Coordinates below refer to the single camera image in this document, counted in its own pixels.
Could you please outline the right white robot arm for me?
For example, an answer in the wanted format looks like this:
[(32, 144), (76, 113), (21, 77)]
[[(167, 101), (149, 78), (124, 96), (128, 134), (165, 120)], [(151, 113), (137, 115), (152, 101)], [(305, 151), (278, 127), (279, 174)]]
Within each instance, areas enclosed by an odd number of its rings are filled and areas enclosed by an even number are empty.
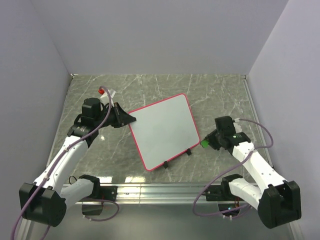
[(244, 166), (256, 185), (241, 175), (224, 175), (220, 193), (226, 200), (240, 198), (257, 210), (262, 223), (269, 229), (302, 217), (301, 191), (295, 181), (287, 181), (260, 155), (258, 148), (244, 132), (237, 132), (238, 119), (230, 116), (215, 118), (216, 129), (205, 137), (208, 145), (227, 150), (239, 166)]

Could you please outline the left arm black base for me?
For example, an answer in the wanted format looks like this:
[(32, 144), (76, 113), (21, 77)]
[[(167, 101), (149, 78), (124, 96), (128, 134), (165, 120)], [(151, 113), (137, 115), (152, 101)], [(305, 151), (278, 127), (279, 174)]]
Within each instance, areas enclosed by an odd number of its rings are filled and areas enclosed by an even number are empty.
[(117, 198), (118, 187), (115, 185), (103, 185), (99, 187), (97, 194), (89, 195), (83, 197), (82, 201), (101, 201), (101, 200), (109, 200), (112, 202), (116, 201)]

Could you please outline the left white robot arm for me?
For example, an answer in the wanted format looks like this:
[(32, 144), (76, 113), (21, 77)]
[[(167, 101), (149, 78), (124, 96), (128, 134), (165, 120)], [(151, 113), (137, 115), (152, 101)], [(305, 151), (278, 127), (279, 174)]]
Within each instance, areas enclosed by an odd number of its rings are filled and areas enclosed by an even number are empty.
[(101, 200), (100, 179), (84, 174), (68, 187), (65, 181), (99, 135), (99, 129), (121, 128), (137, 119), (116, 102), (102, 103), (98, 98), (84, 100), (81, 113), (67, 132), (64, 143), (43, 173), (33, 183), (19, 189), (21, 216), (51, 227), (58, 226), (69, 207), (87, 198)]

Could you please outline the green whiteboard eraser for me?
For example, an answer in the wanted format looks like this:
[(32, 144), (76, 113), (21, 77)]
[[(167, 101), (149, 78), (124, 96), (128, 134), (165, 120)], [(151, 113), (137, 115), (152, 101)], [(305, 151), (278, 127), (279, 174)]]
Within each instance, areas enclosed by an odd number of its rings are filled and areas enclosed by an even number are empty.
[(207, 148), (209, 146), (209, 142), (207, 140), (202, 140), (200, 142), (200, 145), (203, 147), (203, 148)]

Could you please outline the pink-framed whiteboard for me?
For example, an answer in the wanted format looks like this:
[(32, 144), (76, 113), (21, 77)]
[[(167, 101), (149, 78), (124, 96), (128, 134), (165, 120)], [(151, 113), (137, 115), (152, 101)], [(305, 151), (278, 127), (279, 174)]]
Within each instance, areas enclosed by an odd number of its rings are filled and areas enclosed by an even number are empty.
[(184, 93), (129, 112), (129, 124), (140, 159), (147, 171), (166, 165), (200, 143), (199, 131)]

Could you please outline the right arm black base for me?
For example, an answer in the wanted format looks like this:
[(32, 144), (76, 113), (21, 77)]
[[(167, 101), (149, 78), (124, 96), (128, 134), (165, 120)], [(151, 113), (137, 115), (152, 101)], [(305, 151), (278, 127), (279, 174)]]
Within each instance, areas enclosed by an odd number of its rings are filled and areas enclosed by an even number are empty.
[(222, 185), (211, 185), (202, 194), (207, 202), (234, 201), (236, 197)]

